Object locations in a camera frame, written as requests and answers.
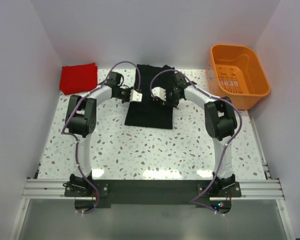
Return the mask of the black t-shirt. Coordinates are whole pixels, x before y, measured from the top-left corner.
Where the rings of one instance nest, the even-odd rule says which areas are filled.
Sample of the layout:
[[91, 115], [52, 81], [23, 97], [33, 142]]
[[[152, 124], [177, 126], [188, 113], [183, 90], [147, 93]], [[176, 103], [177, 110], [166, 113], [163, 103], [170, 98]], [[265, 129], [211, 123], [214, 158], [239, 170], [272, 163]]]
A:
[[172, 69], [168, 65], [156, 67], [139, 64], [140, 73], [135, 74], [134, 86], [138, 87], [138, 76], [141, 76], [140, 90], [142, 102], [131, 102], [125, 119], [126, 126], [158, 128], [171, 130], [173, 128], [173, 108], [154, 102], [150, 95], [150, 82], [154, 76], [164, 70]]

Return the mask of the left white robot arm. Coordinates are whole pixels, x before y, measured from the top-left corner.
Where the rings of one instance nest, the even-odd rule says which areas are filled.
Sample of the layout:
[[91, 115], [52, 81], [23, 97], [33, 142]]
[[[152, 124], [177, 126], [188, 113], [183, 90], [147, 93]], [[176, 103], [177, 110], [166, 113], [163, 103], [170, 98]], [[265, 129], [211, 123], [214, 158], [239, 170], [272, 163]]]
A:
[[90, 164], [90, 140], [96, 128], [97, 106], [111, 98], [121, 99], [123, 102], [130, 100], [132, 88], [124, 87], [122, 74], [111, 71], [106, 78], [102, 89], [96, 90], [96, 96], [72, 95], [69, 99], [62, 133], [74, 137], [74, 171], [69, 177], [69, 182], [63, 186], [67, 192], [75, 192], [83, 197], [99, 197], [99, 191], [92, 183], [92, 169]]

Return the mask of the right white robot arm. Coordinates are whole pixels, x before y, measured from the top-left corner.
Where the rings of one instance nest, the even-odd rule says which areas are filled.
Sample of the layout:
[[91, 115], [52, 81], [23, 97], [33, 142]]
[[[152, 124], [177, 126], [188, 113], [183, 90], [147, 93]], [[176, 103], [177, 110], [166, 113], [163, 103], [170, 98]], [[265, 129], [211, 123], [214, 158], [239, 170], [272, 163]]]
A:
[[213, 178], [199, 197], [232, 187], [236, 176], [232, 164], [231, 143], [242, 129], [242, 115], [229, 97], [216, 96], [201, 89], [179, 70], [171, 69], [170, 72], [172, 72], [172, 89], [163, 90], [157, 97], [163, 104], [174, 107], [181, 99], [202, 107], [205, 128], [214, 144]]

